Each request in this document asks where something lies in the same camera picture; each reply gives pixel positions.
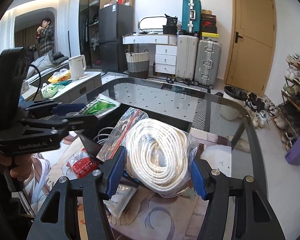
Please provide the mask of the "person's left hand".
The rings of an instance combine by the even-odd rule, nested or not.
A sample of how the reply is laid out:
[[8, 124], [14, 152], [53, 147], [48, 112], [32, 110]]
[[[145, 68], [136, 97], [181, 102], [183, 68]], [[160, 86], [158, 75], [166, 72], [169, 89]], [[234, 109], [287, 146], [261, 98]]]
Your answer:
[[0, 151], [0, 172], [8, 168], [10, 176], [18, 181], [25, 181], [32, 173], [32, 155], [25, 154], [16, 157], [7, 157]]

